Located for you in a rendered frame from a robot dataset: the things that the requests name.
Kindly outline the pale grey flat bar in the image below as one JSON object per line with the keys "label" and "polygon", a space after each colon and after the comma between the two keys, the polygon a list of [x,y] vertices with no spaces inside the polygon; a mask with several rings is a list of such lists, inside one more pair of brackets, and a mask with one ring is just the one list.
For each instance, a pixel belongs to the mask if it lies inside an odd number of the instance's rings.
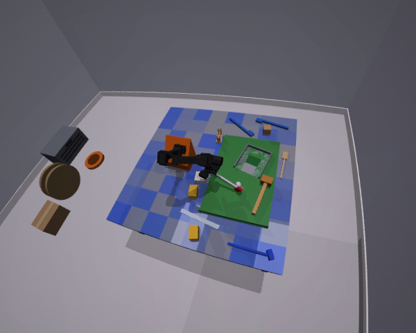
{"label": "pale grey flat bar", "polygon": [[202,222],[202,223],[204,223],[204,224],[206,224],[208,226],[214,227],[216,229],[219,228],[219,225],[217,225],[217,224],[215,224],[215,223],[213,223],[211,221],[208,221],[207,219],[204,219],[204,218],[202,218],[202,217],[200,217],[200,216],[198,216],[198,215],[196,215],[194,213],[191,213],[191,212],[189,212],[189,211],[187,211],[185,209],[181,209],[181,213],[186,214],[187,216],[190,216],[191,218],[193,218],[195,220],[198,220],[198,221],[200,221],[200,222]]}

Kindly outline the wooden mallet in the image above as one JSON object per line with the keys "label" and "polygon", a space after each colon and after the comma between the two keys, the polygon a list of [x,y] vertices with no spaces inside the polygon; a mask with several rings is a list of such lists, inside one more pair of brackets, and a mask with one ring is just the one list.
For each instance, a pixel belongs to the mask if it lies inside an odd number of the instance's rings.
{"label": "wooden mallet", "polygon": [[271,178],[271,177],[268,177],[268,176],[265,176],[265,175],[263,175],[263,176],[262,176],[260,184],[263,184],[263,187],[262,187],[261,192],[260,192],[260,194],[259,194],[259,197],[258,197],[258,199],[257,199],[257,201],[256,201],[256,204],[255,204],[255,206],[254,206],[254,209],[253,209],[253,211],[252,211],[252,214],[253,214],[253,215],[255,215],[255,214],[257,213],[257,210],[258,210],[259,205],[260,205],[260,203],[261,203],[261,200],[262,200],[262,198],[263,198],[263,195],[264,195],[264,192],[265,192],[266,186],[268,185],[269,187],[271,187],[271,184],[272,184],[272,182],[273,182],[273,179],[274,179],[274,178]]}

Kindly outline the yellow rectangular block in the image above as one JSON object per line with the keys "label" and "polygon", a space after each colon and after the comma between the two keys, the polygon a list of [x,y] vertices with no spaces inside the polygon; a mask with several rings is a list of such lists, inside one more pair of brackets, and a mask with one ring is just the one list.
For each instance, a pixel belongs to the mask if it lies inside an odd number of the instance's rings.
{"label": "yellow rectangular block", "polygon": [[189,199],[198,199],[198,186],[197,185],[189,185]]}
{"label": "yellow rectangular block", "polygon": [[199,240],[199,226],[189,225],[189,240]]}

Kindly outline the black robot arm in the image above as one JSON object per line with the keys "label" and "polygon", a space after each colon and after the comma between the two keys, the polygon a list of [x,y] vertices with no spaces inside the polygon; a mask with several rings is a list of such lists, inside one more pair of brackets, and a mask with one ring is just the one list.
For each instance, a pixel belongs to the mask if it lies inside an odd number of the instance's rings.
{"label": "black robot arm", "polygon": [[[217,172],[223,164],[223,157],[213,156],[210,153],[201,153],[196,156],[182,156],[186,153],[186,146],[174,144],[173,150],[160,150],[157,152],[157,163],[162,166],[170,164],[197,164],[201,167],[209,167],[209,169]],[[167,164],[168,159],[172,158],[172,162]]]}

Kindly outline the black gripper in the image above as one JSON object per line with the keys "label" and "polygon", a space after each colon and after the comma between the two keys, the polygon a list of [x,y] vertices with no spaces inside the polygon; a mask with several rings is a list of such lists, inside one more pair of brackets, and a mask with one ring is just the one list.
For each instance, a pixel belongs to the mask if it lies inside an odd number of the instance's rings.
{"label": "black gripper", "polygon": [[205,167],[205,169],[204,170],[201,170],[201,172],[199,173],[199,176],[201,178],[207,179],[207,177],[209,176],[209,174],[211,174],[211,172],[213,170],[211,169],[212,170],[211,171],[208,166],[204,166],[204,167]]}

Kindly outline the blue golf putter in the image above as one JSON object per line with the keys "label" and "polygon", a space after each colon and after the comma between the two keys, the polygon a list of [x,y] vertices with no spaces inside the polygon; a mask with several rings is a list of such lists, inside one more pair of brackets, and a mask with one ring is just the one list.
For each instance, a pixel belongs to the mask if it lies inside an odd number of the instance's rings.
{"label": "blue golf putter", "polygon": [[239,246],[239,245],[237,245],[237,244],[231,244],[231,243],[229,243],[229,242],[228,242],[228,244],[227,244],[227,245],[235,246],[235,247],[240,248],[240,249],[244,249],[244,250],[248,250],[248,251],[250,251],[250,252],[258,253],[258,254],[260,254],[260,255],[265,255],[265,256],[267,256],[267,255],[268,255],[269,260],[275,259],[275,258],[274,258],[274,254],[273,254],[272,249],[267,250],[267,253],[263,253],[263,252],[260,252],[260,251],[258,251],[258,250],[253,250],[253,249],[250,249],[250,248],[245,248],[245,247]]}

